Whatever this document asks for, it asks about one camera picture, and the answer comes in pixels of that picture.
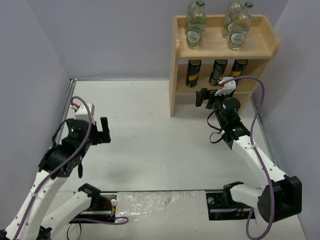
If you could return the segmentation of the clear soda bottle front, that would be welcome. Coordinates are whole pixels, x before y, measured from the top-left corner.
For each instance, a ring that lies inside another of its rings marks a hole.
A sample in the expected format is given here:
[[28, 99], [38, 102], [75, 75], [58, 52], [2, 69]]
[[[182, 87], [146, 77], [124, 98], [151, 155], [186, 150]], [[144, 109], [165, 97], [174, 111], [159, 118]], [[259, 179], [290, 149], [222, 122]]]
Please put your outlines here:
[[184, 27], [189, 48], [197, 49], [202, 44], [206, 24], [205, 2], [203, 0], [192, 1], [187, 8]]

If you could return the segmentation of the clear soda bottle back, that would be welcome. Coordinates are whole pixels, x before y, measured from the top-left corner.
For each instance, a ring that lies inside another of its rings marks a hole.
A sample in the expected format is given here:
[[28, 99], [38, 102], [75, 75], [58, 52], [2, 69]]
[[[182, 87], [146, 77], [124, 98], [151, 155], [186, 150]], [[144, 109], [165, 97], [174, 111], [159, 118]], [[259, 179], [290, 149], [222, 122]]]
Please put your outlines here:
[[228, 5], [221, 28], [221, 35], [228, 38], [230, 29], [233, 25], [235, 17], [237, 17], [244, 9], [241, 0], [232, 0]]

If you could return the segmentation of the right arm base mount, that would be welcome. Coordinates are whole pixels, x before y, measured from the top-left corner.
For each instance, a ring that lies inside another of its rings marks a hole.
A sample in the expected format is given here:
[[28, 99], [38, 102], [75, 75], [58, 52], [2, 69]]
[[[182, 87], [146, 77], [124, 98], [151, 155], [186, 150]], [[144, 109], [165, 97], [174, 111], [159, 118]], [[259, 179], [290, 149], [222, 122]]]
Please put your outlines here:
[[246, 220], [249, 216], [251, 208], [243, 203], [228, 206], [222, 190], [206, 191], [205, 197], [210, 221]]

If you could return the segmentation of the black can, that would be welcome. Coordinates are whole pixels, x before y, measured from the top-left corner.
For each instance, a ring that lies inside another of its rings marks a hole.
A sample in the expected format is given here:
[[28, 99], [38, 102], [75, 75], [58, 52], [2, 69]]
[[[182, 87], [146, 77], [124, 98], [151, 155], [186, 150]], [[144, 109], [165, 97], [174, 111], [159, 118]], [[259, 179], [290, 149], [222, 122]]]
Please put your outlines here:
[[245, 71], [248, 62], [248, 59], [235, 59], [229, 76], [234, 78], [241, 76]]
[[220, 79], [223, 77], [225, 69], [227, 67], [227, 59], [216, 59], [212, 66], [211, 74], [209, 77], [209, 84], [211, 86], [217, 86]]
[[191, 59], [188, 61], [185, 84], [189, 88], [193, 88], [198, 83], [199, 73], [202, 61], [200, 59]]

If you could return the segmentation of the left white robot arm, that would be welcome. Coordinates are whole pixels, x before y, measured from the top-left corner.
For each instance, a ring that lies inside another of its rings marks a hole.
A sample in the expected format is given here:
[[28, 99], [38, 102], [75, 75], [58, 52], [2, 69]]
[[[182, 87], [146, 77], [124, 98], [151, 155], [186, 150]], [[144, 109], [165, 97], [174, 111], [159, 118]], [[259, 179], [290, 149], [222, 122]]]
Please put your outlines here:
[[47, 216], [53, 199], [74, 168], [83, 176], [82, 160], [90, 146], [111, 142], [107, 117], [98, 131], [91, 115], [66, 119], [68, 135], [44, 154], [35, 181], [12, 222], [0, 232], [2, 240], [49, 240], [81, 211], [95, 208], [100, 190], [86, 183], [63, 206]]

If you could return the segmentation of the black can front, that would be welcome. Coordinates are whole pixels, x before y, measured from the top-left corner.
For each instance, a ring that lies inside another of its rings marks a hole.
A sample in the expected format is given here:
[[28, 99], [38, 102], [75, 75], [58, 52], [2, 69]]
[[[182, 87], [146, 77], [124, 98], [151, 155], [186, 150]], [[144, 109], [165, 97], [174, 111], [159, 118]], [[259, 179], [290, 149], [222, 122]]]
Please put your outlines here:
[[189, 88], [193, 88], [198, 83], [199, 73], [202, 61], [200, 59], [191, 59], [188, 61], [185, 84]]

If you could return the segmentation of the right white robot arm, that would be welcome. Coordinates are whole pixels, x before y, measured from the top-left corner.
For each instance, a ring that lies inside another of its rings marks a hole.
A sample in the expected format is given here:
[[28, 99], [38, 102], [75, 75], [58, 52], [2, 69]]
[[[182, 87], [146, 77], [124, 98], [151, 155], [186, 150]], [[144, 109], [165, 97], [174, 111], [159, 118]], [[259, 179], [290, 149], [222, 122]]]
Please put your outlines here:
[[244, 126], [238, 111], [241, 103], [230, 94], [217, 95], [215, 90], [201, 89], [195, 93], [196, 107], [204, 100], [206, 108], [213, 110], [220, 125], [219, 133], [228, 147], [237, 153], [257, 177], [261, 188], [255, 189], [237, 181], [224, 185], [223, 200], [227, 206], [244, 204], [258, 210], [268, 222], [289, 218], [302, 212], [302, 182], [288, 176], [269, 159], [251, 139], [251, 132]]

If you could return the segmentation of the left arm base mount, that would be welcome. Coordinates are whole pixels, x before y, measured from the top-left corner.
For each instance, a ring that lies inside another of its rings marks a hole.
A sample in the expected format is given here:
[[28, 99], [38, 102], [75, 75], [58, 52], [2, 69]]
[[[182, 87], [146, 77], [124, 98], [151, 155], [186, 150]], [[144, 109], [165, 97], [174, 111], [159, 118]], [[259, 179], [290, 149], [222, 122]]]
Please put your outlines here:
[[70, 224], [94, 224], [95, 222], [114, 223], [118, 195], [115, 192], [102, 192], [99, 199], [74, 217]]

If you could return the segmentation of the clear soda bottle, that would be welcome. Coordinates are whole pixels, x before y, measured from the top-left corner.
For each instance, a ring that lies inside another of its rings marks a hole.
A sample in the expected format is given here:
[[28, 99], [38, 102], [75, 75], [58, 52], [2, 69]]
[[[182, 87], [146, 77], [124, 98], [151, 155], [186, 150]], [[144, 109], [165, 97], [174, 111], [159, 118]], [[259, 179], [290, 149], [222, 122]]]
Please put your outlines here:
[[197, 49], [202, 44], [206, 24], [205, 2], [203, 0], [192, 1], [187, 8], [184, 27], [189, 48]]
[[252, 26], [253, 17], [251, 10], [253, 6], [252, 2], [246, 2], [243, 11], [234, 18], [227, 42], [227, 46], [230, 49], [238, 50], [244, 44]]
[[187, 7], [184, 32], [196, 32], [203, 35], [207, 23], [205, 14], [205, 2], [203, 0], [193, 0]]
[[237, 17], [244, 9], [241, 0], [232, 0], [228, 5], [221, 28], [221, 35], [228, 38], [230, 29], [233, 25], [235, 17]]

